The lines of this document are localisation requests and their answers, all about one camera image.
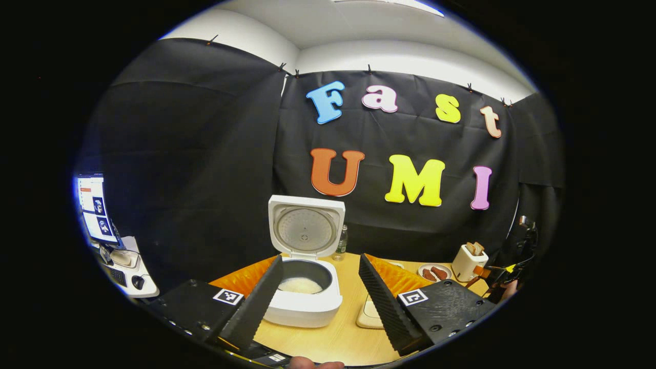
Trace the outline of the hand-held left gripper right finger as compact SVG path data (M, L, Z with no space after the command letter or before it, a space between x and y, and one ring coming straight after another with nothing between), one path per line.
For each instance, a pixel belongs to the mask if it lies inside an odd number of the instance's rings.
M432 283L368 254L359 276L401 356L449 340L496 307L453 280Z

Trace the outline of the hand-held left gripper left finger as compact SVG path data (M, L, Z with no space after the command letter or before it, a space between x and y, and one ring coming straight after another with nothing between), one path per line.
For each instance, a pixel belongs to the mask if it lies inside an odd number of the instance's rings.
M282 276L283 261L277 255L255 278L248 295L192 279L146 304L146 309L188 338L238 353L251 345Z

